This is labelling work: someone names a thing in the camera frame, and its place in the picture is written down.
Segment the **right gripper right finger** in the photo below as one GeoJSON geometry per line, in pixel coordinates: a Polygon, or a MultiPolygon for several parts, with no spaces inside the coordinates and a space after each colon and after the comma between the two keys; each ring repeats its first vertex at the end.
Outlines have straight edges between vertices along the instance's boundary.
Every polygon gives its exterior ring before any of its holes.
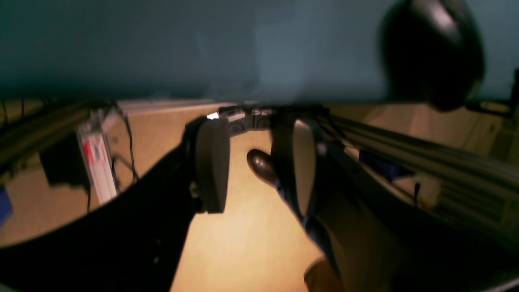
{"type": "Polygon", "coordinates": [[[278,118],[271,156],[284,195],[347,292],[517,292],[517,168],[332,118],[360,150],[440,182],[398,196],[321,119],[278,118]]]}

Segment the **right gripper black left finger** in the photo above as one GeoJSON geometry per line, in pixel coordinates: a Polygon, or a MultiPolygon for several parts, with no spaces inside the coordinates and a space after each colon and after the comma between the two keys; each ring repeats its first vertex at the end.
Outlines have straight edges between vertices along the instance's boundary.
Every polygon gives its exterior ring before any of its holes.
{"type": "Polygon", "coordinates": [[[137,183],[87,216],[1,249],[17,292],[168,292],[195,214],[225,210],[228,120],[200,117],[137,183]]]}

